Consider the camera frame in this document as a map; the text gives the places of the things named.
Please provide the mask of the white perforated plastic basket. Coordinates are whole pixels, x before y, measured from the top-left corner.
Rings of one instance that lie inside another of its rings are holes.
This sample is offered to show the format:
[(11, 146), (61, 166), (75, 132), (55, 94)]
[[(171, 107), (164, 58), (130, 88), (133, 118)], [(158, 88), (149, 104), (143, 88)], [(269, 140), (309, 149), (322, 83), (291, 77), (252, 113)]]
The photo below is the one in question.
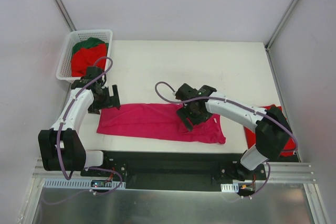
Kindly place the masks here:
[(108, 43), (107, 56), (111, 55), (111, 43), (113, 38), (113, 32), (109, 29), (86, 29), (72, 31), (69, 33), (65, 39), (65, 45), (62, 50), (59, 64), (56, 71), (56, 78), (58, 80), (65, 80), (73, 83), (75, 80), (80, 79), (79, 77), (73, 77), (71, 73), (71, 59), (72, 59), (72, 48), (76, 43), (87, 40), (88, 38), (97, 38), (105, 43)]

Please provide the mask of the pink t shirt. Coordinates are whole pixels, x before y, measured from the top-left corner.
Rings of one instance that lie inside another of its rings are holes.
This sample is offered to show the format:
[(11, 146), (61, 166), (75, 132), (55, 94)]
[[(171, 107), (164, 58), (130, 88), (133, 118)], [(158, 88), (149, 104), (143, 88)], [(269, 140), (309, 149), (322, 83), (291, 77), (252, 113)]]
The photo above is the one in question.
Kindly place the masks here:
[(103, 109), (97, 133), (178, 142), (226, 143), (219, 115), (189, 131), (176, 113), (180, 107), (178, 104), (131, 103), (119, 109)]

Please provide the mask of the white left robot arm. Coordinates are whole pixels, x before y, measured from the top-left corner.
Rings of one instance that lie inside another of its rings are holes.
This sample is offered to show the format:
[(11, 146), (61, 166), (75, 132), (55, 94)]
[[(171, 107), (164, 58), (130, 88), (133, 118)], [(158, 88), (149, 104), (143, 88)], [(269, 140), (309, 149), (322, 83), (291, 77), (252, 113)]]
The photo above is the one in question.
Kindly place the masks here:
[(110, 95), (104, 75), (101, 68), (88, 67), (86, 75), (72, 83), (70, 98), (57, 121), (50, 129), (39, 132), (46, 171), (74, 172), (92, 167), (99, 176), (110, 173), (111, 163), (104, 159), (103, 151), (86, 150), (78, 135), (86, 114), (121, 106), (117, 85), (112, 86)]

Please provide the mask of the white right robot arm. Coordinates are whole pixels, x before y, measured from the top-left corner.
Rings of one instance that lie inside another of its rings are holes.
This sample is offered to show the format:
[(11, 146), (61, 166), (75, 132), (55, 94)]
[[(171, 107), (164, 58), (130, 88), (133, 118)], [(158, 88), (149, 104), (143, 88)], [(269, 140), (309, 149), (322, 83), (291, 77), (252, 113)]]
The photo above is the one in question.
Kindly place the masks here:
[(182, 102), (176, 113), (189, 131), (216, 114), (255, 133), (256, 143), (242, 155), (236, 166), (236, 174), (241, 179), (250, 178), (261, 163), (279, 157), (290, 139), (287, 120), (277, 107), (267, 110), (245, 105), (210, 86), (204, 85), (197, 90), (186, 83), (175, 92), (175, 98)]

